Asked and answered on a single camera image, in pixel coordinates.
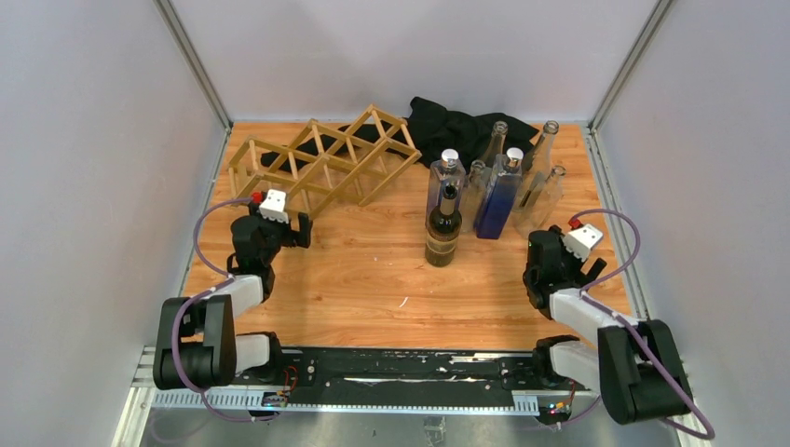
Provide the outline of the dark green bottle silver foil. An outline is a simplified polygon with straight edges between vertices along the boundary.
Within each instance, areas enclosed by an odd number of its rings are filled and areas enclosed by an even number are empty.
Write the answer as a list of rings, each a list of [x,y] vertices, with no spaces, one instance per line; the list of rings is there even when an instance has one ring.
[[[454,259],[462,224],[462,216],[456,208],[458,199],[458,188],[448,184],[441,191],[438,205],[429,214],[425,258],[433,266],[444,267]]]

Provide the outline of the clear bottle with white label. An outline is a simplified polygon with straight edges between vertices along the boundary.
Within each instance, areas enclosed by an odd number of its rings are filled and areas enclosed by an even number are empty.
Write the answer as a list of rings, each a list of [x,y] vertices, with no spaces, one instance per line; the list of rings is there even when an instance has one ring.
[[[494,123],[489,143],[481,156],[481,160],[487,168],[493,168],[497,155],[503,151],[504,143],[507,138],[509,126],[505,121],[497,121]]]

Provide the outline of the blue square bottle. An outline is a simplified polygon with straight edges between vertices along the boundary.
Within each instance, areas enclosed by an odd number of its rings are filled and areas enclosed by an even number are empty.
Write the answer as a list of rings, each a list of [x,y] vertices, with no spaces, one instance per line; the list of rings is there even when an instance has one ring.
[[[524,152],[517,147],[496,156],[474,225],[477,238],[500,238],[523,181],[523,159]]]
[[[440,158],[429,165],[429,183],[426,205],[426,217],[439,204],[443,189],[452,184],[461,192],[466,178],[466,170],[455,149],[444,149]]]

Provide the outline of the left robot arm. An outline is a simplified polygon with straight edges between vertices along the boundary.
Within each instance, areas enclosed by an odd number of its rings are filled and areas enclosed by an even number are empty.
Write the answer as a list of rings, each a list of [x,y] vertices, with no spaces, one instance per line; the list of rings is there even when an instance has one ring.
[[[160,312],[153,379],[157,388],[208,389],[227,386],[250,370],[264,385],[285,373],[277,335],[238,335],[235,319],[262,304],[273,291],[272,262],[283,248],[308,248],[313,222],[300,212],[298,226],[267,207],[251,206],[231,225],[233,252],[226,260],[229,278],[191,303],[186,297],[166,300]]]

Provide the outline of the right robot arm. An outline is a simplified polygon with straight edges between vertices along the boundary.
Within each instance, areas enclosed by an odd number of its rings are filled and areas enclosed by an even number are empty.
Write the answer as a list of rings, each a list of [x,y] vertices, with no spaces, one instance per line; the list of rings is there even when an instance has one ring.
[[[578,224],[554,225],[527,238],[523,283],[530,304],[573,330],[536,343],[532,375],[544,388],[571,380],[597,393],[621,425],[690,413],[693,396],[669,326],[638,319],[593,299],[586,286],[606,261],[582,270],[602,233]]]

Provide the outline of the clear bottle with black label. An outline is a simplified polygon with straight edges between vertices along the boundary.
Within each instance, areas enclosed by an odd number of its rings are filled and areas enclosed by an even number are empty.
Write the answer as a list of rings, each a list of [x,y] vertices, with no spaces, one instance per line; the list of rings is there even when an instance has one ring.
[[[523,211],[537,201],[551,173],[551,149],[559,128],[559,123],[554,120],[549,120],[543,125],[542,132],[535,145],[532,163],[524,175],[521,189],[514,202],[513,209],[515,211]]]

